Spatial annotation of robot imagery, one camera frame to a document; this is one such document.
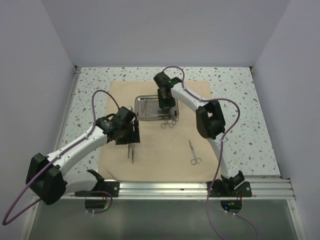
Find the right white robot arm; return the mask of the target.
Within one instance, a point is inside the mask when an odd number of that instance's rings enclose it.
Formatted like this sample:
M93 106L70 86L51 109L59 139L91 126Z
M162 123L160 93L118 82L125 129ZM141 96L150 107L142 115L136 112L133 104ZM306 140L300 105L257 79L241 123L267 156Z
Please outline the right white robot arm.
M236 161L228 159L224 153L224 141L226 134L239 121L225 129L226 121L220 105L223 98L207 99L189 89L183 80L178 77L170 78L163 71L153 78L158 90L159 106L161 108L172 108L176 100L185 104L195 113L196 129L201 137L206 139L218 159L218 170L221 174L220 180L213 180L212 188L227 196L235 196L245 182L243 173L240 171Z

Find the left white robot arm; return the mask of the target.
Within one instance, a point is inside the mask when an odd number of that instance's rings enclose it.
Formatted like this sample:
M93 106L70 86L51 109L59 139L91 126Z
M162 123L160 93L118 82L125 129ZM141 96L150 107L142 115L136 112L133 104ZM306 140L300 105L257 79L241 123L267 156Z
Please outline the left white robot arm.
M48 155L38 153L30 161L26 185L47 205L63 195L106 196L105 179L95 170L76 175L68 172L94 150L114 141L118 145L140 142L139 121L131 107L100 117L93 128L63 148Z

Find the steel surgical scissors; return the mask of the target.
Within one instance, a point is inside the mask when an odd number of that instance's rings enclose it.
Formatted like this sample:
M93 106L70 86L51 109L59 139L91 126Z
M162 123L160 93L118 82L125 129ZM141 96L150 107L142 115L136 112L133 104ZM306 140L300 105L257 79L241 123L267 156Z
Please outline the steel surgical scissors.
M190 140L188 140L188 142L189 142L189 147L190 147L190 150L191 150L191 153L192 153L192 159L190 160L190 163L192 165L201 164L202 163L202 159L197 157L197 155L195 153L195 150L194 150L194 147L192 145L192 142Z

